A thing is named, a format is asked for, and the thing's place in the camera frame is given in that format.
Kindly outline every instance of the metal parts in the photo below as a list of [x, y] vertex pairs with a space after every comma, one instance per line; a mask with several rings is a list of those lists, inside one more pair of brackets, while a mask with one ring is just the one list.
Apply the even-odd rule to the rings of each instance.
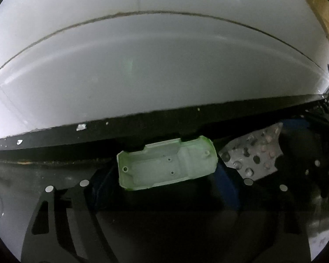
[[253, 181], [277, 171], [275, 160], [282, 155], [278, 138], [283, 123], [230, 141], [218, 154], [227, 167], [236, 169], [242, 178]]

